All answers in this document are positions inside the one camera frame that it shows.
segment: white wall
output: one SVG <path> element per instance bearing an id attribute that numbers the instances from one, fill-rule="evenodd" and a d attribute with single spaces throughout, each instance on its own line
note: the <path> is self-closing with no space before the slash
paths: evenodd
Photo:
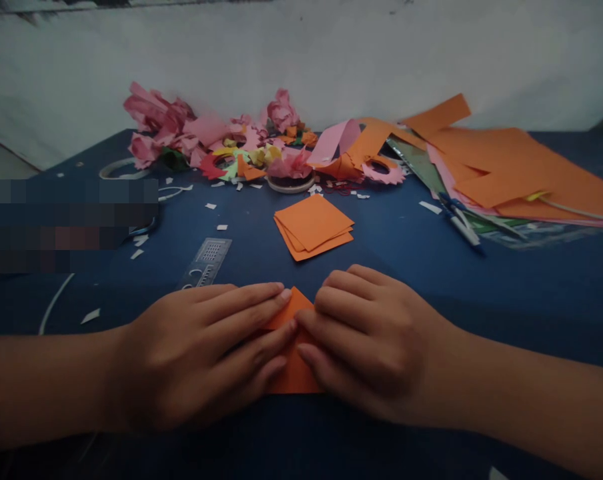
<path id="1" fill-rule="evenodd" d="M 134 126 L 132 80 L 258 114 L 278 87 L 314 129 L 463 92 L 473 127 L 603 118 L 603 0 L 279 0 L 0 15 L 0 142 L 47 168 Z"/>

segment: fingernail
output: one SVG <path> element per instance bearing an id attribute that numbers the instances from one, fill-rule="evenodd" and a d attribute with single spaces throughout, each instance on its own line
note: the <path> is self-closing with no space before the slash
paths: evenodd
<path id="1" fill-rule="evenodd" d="M 281 292 L 279 294 L 279 296 L 281 297 L 282 300 L 284 301 L 288 301 L 290 299 L 290 296 L 292 295 L 290 289 L 286 289 L 283 292 Z"/>

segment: white wire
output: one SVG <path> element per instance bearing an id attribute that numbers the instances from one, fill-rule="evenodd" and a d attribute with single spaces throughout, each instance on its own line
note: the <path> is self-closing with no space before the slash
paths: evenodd
<path id="1" fill-rule="evenodd" d="M 543 197 L 539 197 L 539 200 L 543 201 L 544 203 L 547 203 L 547 204 L 551 205 L 552 207 L 559 208 L 560 210 L 566 210 L 568 212 L 577 213 L 578 215 L 583 215 L 585 217 L 590 217 L 590 218 L 594 218 L 594 219 L 597 219 L 597 220 L 603 220 L 603 215 L 596 215 L 595 213 L 589 213 L 589 212 L 585 212 L 585 211 L 582 211 L 582 210 L 577 210 L 577 209 L 572 209 L 570 207 L 565 207 L 564 205 L 560 205 L 559 203 L 555 203 L 555 202 L 551 202 L 550 200 L 546 200 Z"/>
<path id="2" fill-rule="evenodd" d="M 57 302 L 57 299 L 61 295 L 61 292 L 63 292 L 64 288 L 66 288 L 66 285 L 68 285 L 68 282 L 70 282 L 70 280 L 72 280 L 72 278 L 74 276 L 75 276 L 74 273 L 71 273 L 70 275 L 68 275 L 68 278 L 66 278 L 65 282 L 63 282 L 61 284 L 61 286 L 59 287 L 59 290 L 57 290 L 57 293 L 55 294 L 53 299 L 50 301 L 50 305 L 48 305 L 48 308 L 46 309 L 46 313 L 43 314 L 43 318 L 42 318 L 41 324 L 39 326 L 39 335 L 44 334 L 44 332 L 46 330 L 46 322 L 48 322 L 48 317 L 50 316 L 50 312 L 52 312 L 53 307 L 55 306 L 55 302 Z"/>

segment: table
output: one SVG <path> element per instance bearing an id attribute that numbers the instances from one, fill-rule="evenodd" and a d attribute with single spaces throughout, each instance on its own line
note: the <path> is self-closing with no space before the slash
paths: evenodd
<path id="1" fill-rule="evenodd" d="M 130 130 L 70 158 L 32 181 L 95 178 L 129 157 Z M 603 177 L 603 133 L 533 133 Z M 153 172 L 160 178 L 165 171 Z M 290 257 L 273 212 L 302 198 L 262 189 L 210 188 L 193 171 L 171 186 L 195 183 L 165 202 L 161 224 L 143 245 L 124 243 L 109 266 L 78 273 L 60 296 L 46 334 L 87 333 L 129 323 L 171 292 L 206 237 L 233 239 L 216 283 L 282 281 L 311 300 L 333 269 L 360 263 L 405 281 L 453 323 L 519 347 L 603 366 L 603 233 L 533 251 L 485 242 L 474 253 L 408 177 L 370 189 L 368 200 L 326 195 L 355 221 L 355 241 L 304 263 Z M 217 204 L 209 210 L 206 203 Z M 228 230 L 217 232 L 219 224 Z M 36 334 L 65 275 L 0 280 L 0 334 Z M 100 318 L 80 325 L 101 308 Z M 527 453 L 471 433 L 388 425 L 326 395 L 267 397 L 207 431 L 153 437 L 81 436 L 20 449 L 5 478 L 573 478 Z"/>

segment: stack of orange paper squares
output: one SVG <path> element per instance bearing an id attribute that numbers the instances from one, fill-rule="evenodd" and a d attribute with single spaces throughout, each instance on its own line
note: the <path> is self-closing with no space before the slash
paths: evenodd
<path id="1" fill-rule="evenodd" d="M 275 223 L 295 261 L 353 241 L 353 222 L 321 195 L 275 212 Z"/>

